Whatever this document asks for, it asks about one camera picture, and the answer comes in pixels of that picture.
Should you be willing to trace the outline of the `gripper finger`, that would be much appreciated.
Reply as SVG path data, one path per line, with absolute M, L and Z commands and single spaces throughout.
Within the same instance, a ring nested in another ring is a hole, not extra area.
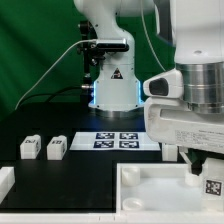
M 192 162 L 188 158 L 187 153 L 188 153 L 188 149 L 186 147 L 182 147 L 182 146 L 179 147 L 179 154 L 181 155 L 183 160 L 186 162 L 188 172 L 190 174 L 192 174 L 193 173 L 193 171 L 192 171 Z

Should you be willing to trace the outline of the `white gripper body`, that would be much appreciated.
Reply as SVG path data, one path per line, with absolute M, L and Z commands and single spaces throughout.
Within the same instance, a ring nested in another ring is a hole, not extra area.
M 224 114 L 195 113 L 182 100 L 149 97 L 144 121 L 155 142 L 224 154 Z

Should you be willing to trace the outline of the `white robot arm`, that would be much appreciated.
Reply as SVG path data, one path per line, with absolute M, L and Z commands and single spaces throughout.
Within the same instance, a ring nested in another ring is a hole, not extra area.
M 154 10 L 157 31 L 171 23 L 175 68 L 143 84 L 144 120 L 151 140 L 224 154 L 224 0 L 73 0 L 96 31 L 93 50 L 103 54 L 95 81 L 98 111 L 129 112 L 138 106 L 135 42 L 118 16 Z

